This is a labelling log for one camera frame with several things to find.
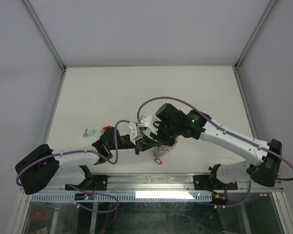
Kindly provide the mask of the metal disc with keyrings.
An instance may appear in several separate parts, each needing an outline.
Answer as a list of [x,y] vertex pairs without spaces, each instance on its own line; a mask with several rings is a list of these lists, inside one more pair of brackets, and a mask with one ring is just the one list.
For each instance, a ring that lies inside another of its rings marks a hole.
[[160,158],[165,156],[166,154],[168,154],[171,150],[174,149],[174,147],[176,146],[178,142],[178,138],[175,139],[175,142],[172,146],[168,146],[168,145],[161,145],[158,147],[155,147],[152,151],[152,154],[155,158]]

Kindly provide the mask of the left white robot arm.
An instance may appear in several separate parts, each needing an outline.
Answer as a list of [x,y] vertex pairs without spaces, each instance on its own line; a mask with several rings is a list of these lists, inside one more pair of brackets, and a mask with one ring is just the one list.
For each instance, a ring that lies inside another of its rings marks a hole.
[[52,185],[87,190],[93,182],[90,166],[116,164],[119,150],[134,149],[138,154],[158,145],[144,135],[146,129],[141,124],[130,123],[129,134],[122,136],[116,127],[107,126],[90,146],[71,151],[54,151],[48,144],[42,144],[16,164],[16,184],[27,195]]

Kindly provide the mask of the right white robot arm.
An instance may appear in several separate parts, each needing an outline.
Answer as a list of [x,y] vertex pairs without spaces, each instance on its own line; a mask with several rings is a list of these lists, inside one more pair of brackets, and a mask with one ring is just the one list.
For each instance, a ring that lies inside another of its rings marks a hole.
[[213,143],[242,157],[244,161],[232,164],[216,164],[210,167],[209,185],[215,189],[236,181],[252,180],[265,187],[274,187],[281,164],[278,155],[282,143],[246,137],[232,131],[220,130],[211,124],[211,118],[195,110],[185,114],[173,105],[165,103],[156,112],[157,129],[150,137],[160,145],[172,146],[177,137],[193,138]]

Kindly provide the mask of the red tag key on disc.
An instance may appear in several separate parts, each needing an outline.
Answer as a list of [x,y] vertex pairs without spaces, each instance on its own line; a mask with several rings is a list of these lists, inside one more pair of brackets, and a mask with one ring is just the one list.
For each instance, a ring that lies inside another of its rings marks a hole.
[[154,160],[158,165],[161,165],[163,162],[160,158],[155,158]]

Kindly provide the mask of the green tag key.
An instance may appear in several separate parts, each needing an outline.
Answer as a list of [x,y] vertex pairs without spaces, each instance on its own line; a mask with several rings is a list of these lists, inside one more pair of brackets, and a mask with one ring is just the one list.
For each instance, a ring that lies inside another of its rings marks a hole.
[[85,132],[83,133],[83,137],[90,137],[94,135],[95,133],[96,133],[95,130],[88,131],[88,129],[85,129]]

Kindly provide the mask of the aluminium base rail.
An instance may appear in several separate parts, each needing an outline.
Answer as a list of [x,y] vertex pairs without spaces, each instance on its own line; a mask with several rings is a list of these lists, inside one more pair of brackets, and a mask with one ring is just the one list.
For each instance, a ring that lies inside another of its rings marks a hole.
[[[199,190],[194,189],[193,176],[195,174],[105,174],[109,176],[107,190],[104,192],[135,192],[135,191],[153,191],[153,190],[167,190],[167,191],[189,191],[195,192]],[[237,181],[237,190],[228,190],[228,193],[245,193],[251,185],[251,192],[253,193],[272,193],[284,191],[283,185],[280,181],[275,183],[274,187],[264,187],[255,182]]]

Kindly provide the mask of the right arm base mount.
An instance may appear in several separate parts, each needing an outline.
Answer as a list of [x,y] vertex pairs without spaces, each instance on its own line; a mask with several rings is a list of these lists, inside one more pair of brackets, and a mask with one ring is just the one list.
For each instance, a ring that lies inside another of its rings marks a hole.
[[216,192],[216,190],[228,191],[228,190],[237,190],[237,183],[228,183],[225,184],[218,179],[210,179],[209,175],[194,175],[193,185],[195,190],[207,190],[210,192]]

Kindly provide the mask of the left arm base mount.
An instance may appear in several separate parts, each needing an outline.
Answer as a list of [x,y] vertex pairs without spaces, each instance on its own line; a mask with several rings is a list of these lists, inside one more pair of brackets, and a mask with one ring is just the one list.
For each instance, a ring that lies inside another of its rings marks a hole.
[[106,191],[108,179],[108,175],[92,175],[91,177],[86,177],[79,184],[71,185],[84,191]]

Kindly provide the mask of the aluminium frame post right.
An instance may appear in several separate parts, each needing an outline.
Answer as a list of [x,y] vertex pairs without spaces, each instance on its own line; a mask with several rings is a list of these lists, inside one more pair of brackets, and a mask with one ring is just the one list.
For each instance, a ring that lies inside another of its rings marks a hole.
[[246,45],[244,46],[239,58],[237,59],[236,63],[234,64],[234,67],[236,69],[238,69],[241,66],[241,64],[243,63],[243,61],[247,57],[248,53],[250,52],[250,50],[253,47],[255,41],[259,37],[261,31],[263,30],[266,22],[268,21],[271,13],[273,12],[273,10],[276,7],[276,5],[278,4],[278,2],[279,2],[278,0],[270,0],[270,1],[268,1],[268,4],[266,5],[263,13],[261,14],[261,16],[260,16],[255,28],[251,32],[251,35],[250,35]]

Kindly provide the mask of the aluminium frame post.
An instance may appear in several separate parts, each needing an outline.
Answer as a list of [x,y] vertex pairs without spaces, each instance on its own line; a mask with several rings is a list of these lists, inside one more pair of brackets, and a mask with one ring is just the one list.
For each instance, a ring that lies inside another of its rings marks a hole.
[[273,12],[273,10],[276,7],[276,5],[278,4],[278,2],[279,2],[278,0],[270,0],[270,1],[268,1],[268,4],[266,5],[263,13],[261,14],[261,16],[260,16],[255,28],[251,32],[251,35],[250,35],[246,45],[244,46],[239,58],[237,59],[236,63],[234,64],[234,67],[236,69],[238,69],[241,66],[241,64],[243,63],[243,61],[247,57],[248,53],[250,52],[250,50],[253,47],[255,41],[259,37],[261,31],[263,30],[266,22],[268,21],[271,13]]
[[42,24],[36,10],[34,9],[34,6],[32,5],[31,1],[29,0],[21,0],[21,3],[23,4],[25,10],[27,11],[29,17],[31,18],[33,24],[35,25],[38,33],[40,34],[42,40],[44,41],[47,49],[51,53],[53,59],[56,61],[58,66],[60,67],[62,72],[66,71],[66,66],[61,59],[58,51],[56,50],[54,43],[52,42],[50,36],[48,35],[44,25]]

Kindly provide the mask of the aluminium frame post left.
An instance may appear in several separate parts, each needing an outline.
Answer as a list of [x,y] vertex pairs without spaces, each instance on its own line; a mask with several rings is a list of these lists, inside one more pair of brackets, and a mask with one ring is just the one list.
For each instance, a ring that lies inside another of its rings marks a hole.
[[42,24],[36,10],[34,9],[34,6],[32,5],[31,1],[29,0],[21,0],[21,3],[23,4],[25,10],[27,11],[29,17],[31,18],[33,24],[35,25],[38,33],[40,34],[42,40],[44,41],[47,49],[51,53],[53,59],[56,61],[58,66],[60,67],[62,72],[66,71],[66,66],[61,59],[58,51],[56,50],[54,43],[52,42],[50,36],[48,35],[44,25]]

